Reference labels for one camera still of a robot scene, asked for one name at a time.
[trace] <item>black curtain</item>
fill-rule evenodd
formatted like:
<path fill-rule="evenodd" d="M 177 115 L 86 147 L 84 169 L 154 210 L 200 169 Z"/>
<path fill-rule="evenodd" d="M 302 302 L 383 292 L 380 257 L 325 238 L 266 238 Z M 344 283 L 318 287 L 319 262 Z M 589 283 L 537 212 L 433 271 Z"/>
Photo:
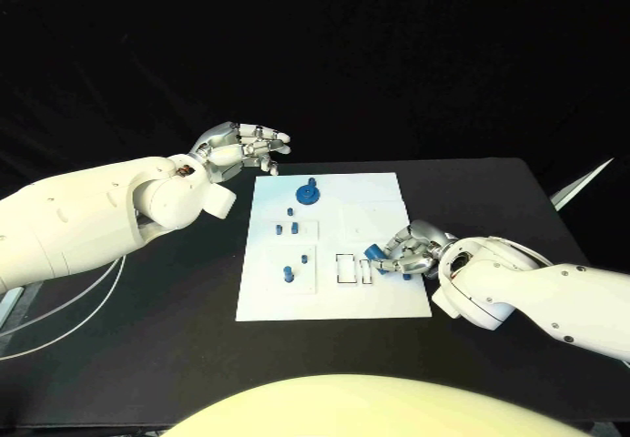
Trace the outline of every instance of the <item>black curtain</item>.
<path fill-rule="evenodd" d="M 624 152 L 622 2 L 0 5 L 1 195 L 226 120 L 280 162 L 520 157 L 547 193 Z"/>

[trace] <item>blue cylinder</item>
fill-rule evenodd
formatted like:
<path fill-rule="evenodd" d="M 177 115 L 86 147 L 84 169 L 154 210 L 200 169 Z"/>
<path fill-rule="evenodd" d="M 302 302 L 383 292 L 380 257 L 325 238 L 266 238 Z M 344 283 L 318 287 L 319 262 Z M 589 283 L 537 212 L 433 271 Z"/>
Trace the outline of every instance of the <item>blue cylinder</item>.
<path fill-rule="evenodd" d="M 285 282 L 292 282 L 292 270 L 288 266 L 285 266 Z"/>
<path fill-rule="evenodd" d="M 367 257 L 367 259 L 387 259 L 383 251 L 380 250 L 380 248 L 373 244 L 365 250 L 364 250 L 364 256 Z M 378 273 L 381 275 L 384 275 L 387 272 L 384 270 L 378 270 Z"/>
<path fill-rule="evenodd" d="M 302 185 L 295 192 L 295 199 L 301 205 L 312 205 L 318 201 L 315 178 L 308 178 L 308 185 Z"/>

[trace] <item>white paper sheet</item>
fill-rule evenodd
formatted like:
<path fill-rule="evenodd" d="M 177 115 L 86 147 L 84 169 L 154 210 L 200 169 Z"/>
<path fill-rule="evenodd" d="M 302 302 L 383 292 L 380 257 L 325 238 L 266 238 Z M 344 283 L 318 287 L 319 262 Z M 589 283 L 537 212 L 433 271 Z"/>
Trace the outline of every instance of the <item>white paper sheet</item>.
<path fill-rule="evenodd" d="M 309 177 L 321 197 L 305 206 L 295 191 Z M 298 234 L 291 234 L 293 221 Z M 407 223 L 393 173 L 257 177 L 236 321 L 430 317 L 419 275 L 403 280 L 400 273 L 380 275 L 364 261 L 360 265 L 363 250 L 373 243 L 383 247 Z M 338 264 L 337 254 L 344 255 Z M 354 284 L 337 282 L 338 269 L 351 279 L 347 255 L 354 256 Z M 289 283 L 285 266 L 293 272 Z"/>

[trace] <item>table surface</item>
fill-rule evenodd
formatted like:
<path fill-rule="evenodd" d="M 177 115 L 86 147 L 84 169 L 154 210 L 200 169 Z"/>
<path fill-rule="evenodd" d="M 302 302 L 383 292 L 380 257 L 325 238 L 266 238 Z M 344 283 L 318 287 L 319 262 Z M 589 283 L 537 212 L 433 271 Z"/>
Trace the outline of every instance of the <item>table surface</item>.
<path fill-rule="evenodd" d="M 280 172 L 394 172 L 410 219 L 459 238 L 502 236 L 551 262 L 586 262 L 517 159 L 296 164 Z M 226 183 L 237 195 L 226 220 L 203 214 L 126 257 L 118 287 L 80 329 L 0 361 L 1 424 L 172 424 L 260 384 L 327 373 L 436 382 L 564 421 L 630 418 L 622 363 L 553 340 L 517 312 L 497 331 L 452 320 L 433 305 L 429 319 L 236 323 L 256 176 L 243 171 Z M 48 281 L 34 310 L 51 296 L 76 295 L 97 274 Z M 60 325 L 79 320 L 107 289 L 103 281 Z M 51 326 L 34 326 L 21 341 L 37 331 L 50 335 Z"/>

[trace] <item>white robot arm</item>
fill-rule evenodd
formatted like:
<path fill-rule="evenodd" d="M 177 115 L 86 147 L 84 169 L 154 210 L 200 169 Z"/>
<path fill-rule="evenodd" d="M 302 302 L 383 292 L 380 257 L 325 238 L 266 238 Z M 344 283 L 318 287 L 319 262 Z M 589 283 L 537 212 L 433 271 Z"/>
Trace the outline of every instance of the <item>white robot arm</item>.
<path fill-rule="evenodd" d="M 553 339 L 630 361 L 628 275 L 551 265 L 505 239 L 455 240 L 419 220 L 409 229 L 429 234 L 420 256 L 430 262 L 413 272 L 436 272 L 439 289 L 432 302 L 449 317 L 462 316 L 478 327 L 495 330 L 515 308 Z M 415 232 L 410 239 L 422 237 Z M 406 258 L 402 251 L 390 270 L 404 270 Z M 383 260 L 374 261 L 380 269 Z"/>
<path fill-rule="evenodd" d="M 223 123 L 187 155 L 142 158 L 45 178 L 0 201 L 0 293 L 94 269 L 184 228 L 201 210 L 223 219 L 242 167 L 276 175 L 285 134 Z"/>

